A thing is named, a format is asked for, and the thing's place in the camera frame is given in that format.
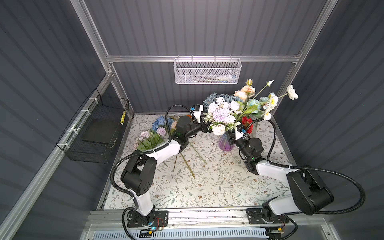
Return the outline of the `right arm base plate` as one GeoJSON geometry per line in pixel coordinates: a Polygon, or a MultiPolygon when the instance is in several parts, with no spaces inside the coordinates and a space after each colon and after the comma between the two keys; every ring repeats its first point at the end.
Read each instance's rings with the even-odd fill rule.
{"type": "Polygon", "coordinates": [[[289,220],[284,216],[273,214],[267,208],[248,208],[246,214],[249,224],[287,224],[289,220]]]}

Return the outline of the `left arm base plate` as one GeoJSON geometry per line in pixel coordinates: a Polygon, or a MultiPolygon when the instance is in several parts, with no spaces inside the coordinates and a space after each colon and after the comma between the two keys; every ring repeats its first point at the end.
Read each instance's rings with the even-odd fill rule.
{"type": "Polygon", "coordinates": [[[127,227],[167,227],[169,220],[169,211],[151,211],[148,216],[143,216],[135,210],[128,213],[127,227]]]}

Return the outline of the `peach pink rose stem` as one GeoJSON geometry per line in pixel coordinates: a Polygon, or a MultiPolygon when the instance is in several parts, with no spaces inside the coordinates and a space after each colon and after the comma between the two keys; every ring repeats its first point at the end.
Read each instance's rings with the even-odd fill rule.
{"type": "Polygon", "coordinates": [[[253,87],[253,80],[248,79],[246,85],[240,90],[235,91],[234,97],[237,97],[242,102],[246,102],[249,98],[253,97],[256,94],[256,90],[253,87]]]}

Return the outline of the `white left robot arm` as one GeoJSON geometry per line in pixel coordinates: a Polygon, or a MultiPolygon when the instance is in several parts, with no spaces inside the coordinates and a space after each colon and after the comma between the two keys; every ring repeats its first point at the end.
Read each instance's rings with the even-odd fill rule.
{"type": "Polygon", "coordinates": [[[176,130],[171,135],[171,141],[147,153],[135,151],[120,176],[124,188],[123,193],[130,195],[135,203],[136,211],[143,217],[153,214],[155,209],[151,197],[150,187],[153,184],[155,171],[159,164],[180,154],[189,144],[189,139],[198,133],[208,133],[209,123],[200,120],[195,123],[188,116],[180,117],[176,130]]]}

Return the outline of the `pale blue hydrangea stem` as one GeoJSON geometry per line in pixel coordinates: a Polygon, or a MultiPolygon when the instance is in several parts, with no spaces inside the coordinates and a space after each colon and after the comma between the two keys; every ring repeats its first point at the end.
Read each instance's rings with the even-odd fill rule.
{"type": "Polygon", "coordinates": [[[232,102],[232,101],[240,101],[242,102],[242,100],[239,98],[239,97],[236,97],[236,96],[232,96],[232,95],[227,95],[227,94],[217,94],[217,93],[212,93],[211,95],[209,95],[204,101],[203,101],[203,106],[204,106],[204,110],[208,110],[209,108],[209,105],[211,103],[214,103],[216,102],[217,98],[223,98],[225,100],[225,102],[232,102]]]}

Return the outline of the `red sunflower stem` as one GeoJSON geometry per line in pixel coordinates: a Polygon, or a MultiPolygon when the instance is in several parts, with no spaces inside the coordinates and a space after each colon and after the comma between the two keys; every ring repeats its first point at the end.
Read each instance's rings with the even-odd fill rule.
{"type": "Polygon", "coordinates": [[[247,133],[251,134],[253,132],[253,120],[251,118],[248,118],[247,116],[243,116],[241,123],[244,125],[245,128],[247,128],[247,133]]]}

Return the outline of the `blue purple glass vase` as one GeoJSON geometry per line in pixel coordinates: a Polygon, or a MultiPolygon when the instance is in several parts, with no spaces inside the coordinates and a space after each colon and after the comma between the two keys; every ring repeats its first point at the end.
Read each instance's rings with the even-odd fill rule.
{"type": "Polygon", "coordinates": [[[219,139],[219,148],[224,152],[230,152],[235,147],[235,144],[232,144],[230,135],[228,132],[224,133],[219,139]]]}

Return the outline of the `white small flower stem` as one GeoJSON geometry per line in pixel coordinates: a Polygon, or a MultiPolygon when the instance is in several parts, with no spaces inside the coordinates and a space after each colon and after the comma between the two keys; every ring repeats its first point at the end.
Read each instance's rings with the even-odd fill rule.
{"type": "MultiPolygon", "coordinates": [[[[242,113],[240,114],[240,116],[238,117],[237,120],[242,120],[242,117],[243,116],[247,116],[248,118],[251,117],[251,115],[246,115],[245,114],[245,109],[247,107],[247,102],[249,100],[252,100],[252,99],[256,99],[257,100],[257,96],[260,95],[260,93],[265,90],[266,88],[269,88],[271,87],[272,83],[274,82],[274,80],[272,81],[268,81],[266,83],[266,85],[260,90],[260,91],[256,91],[256,94],[249,98],[246,102],[243,102],[244,104],[244,109],[242,111],[242,113]]],[[[281,96],[277,96],[275,93],[269,93],[269,95],[267,96],[270,100],[268,102],[267,105],[265,105],[266,107],[266,111],[265,113],[262,115],[262,117],[260,117],[261,119],[263,120],[270,120],[272,118],[272,111],[277,107],[280,99],[282,99],[283,97],[288,97],[290,100],[296,100],[299,98],[299,95],[296,93],[296,90],[294,89],[293,85],[289,85],[285,92],[281,95],[281,96]]]]}

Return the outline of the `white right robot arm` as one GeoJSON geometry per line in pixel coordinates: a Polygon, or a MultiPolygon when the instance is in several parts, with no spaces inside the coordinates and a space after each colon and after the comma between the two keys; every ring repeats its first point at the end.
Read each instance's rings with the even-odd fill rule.
{"type": "Polygon", "coordinates": [[[288,213],[313,215],[334,201],[334,196],[315,171],[293,170],[271,164],[261,156],[264,151],[258,138],[236,140],[230,143],[239,149],[247,170],[255,175],[270,177],[289,185],[290,194],[274,197],[263,204],[265,220],[288,213]]]}

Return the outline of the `lilac white mixed bouquet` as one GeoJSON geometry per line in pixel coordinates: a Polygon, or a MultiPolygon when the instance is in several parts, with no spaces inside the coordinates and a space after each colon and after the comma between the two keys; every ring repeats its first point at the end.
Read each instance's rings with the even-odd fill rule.
{"type": "Polygon", "coordinates": [[[243,102],[225,102],[223,98],[217,98],[211,103],[205,113],[204,123],[216,136],[221,136],[235,128],[235,123],[244,109],[243,102]]]}

